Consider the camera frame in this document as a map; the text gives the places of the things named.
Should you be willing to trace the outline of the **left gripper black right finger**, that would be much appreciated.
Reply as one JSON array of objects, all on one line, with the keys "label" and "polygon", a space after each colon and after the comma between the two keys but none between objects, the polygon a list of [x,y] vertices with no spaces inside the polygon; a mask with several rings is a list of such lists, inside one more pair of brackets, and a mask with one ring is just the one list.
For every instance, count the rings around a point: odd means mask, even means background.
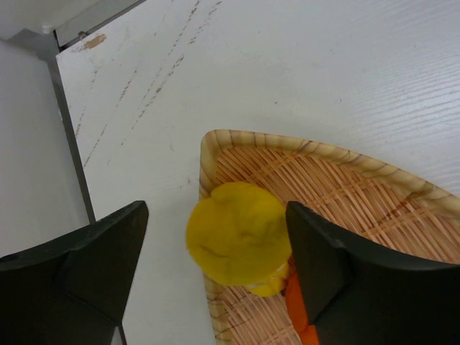
[{"label": "left gripper black right finger", "polygon": [[459,266],[405,254],[286,209],[295,268],[320,344],[457,344]]}]

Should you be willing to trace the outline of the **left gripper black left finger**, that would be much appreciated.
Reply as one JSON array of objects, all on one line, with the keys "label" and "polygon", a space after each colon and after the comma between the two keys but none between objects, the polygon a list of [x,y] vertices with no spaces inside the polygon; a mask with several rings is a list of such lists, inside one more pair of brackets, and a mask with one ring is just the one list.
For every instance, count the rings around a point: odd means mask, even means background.
[{"label": "left gripper black left finger", "polygon": [[149,211],[135,201],[1,258],[2,344],[126,344],[123,318]]}]

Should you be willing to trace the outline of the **yellow fake fruit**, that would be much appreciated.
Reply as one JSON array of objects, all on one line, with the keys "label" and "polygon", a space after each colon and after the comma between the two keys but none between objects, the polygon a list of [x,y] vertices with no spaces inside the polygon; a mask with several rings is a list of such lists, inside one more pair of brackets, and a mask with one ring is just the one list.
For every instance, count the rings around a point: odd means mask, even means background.
[{"label": "yellow fake fruit", "polygon": [[268,190],[245,182],[213,189],[191,211],[185,238],[214,282],[263,298],[285,288],[292,254],[285,206]]}]

